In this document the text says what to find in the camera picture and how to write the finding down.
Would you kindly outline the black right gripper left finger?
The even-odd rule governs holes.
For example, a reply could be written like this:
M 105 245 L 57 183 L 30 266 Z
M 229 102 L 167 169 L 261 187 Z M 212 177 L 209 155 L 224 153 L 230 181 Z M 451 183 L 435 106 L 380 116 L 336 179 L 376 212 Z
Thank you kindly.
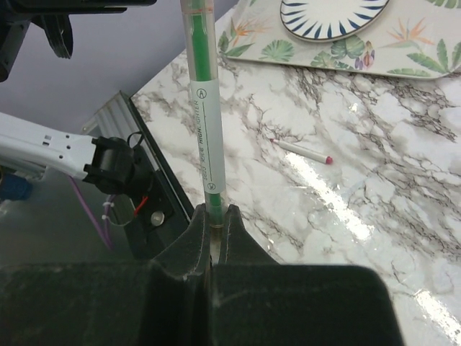
M 156 345 L 208 345 L 210 227 L 195 208 L 181 236 L 155 257 L 151 318 Z

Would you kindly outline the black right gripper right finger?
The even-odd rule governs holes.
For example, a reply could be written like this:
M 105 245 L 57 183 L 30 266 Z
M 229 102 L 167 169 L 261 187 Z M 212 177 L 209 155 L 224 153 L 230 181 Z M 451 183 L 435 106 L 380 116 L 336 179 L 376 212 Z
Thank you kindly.
M 212 344 L 271 345 L 276 304 L 270 271 L 278 263 L 248 233 L 235 205 L 225 214 L 219 250 L 212 269 Z

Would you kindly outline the white marker with pink tip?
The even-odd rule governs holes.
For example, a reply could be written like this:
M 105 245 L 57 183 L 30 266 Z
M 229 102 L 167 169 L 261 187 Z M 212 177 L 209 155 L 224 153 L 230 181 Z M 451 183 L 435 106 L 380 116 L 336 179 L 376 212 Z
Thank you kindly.
M 303 156 L 305 158 L 320 162 L 322 164 L 333 164 L 334 162 L 333 159 L 328 155 L 320 154 L 316 151 L 310 150 L 308 148 L 304 148 L 297 144 L 288 143 L 288 142 L 280 141 L 277 139 L 270 139 L 270 142 L 273 144 L 276 144 L 277 146 L 279 146 L 280 148 L 286 151 L 289 151 L 294 154 Z

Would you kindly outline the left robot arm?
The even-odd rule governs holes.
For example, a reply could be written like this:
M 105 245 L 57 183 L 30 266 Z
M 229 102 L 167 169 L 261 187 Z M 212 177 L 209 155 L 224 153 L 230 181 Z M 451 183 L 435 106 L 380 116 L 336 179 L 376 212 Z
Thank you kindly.
M 102 19 L 142 1 L 1 3 L 1 156 L 55 169 L 107 195 L 141 195 L 153 170 L 129 135 L 83 133 L 97 108 L 97 81 L 67 72 L 71 22 Z

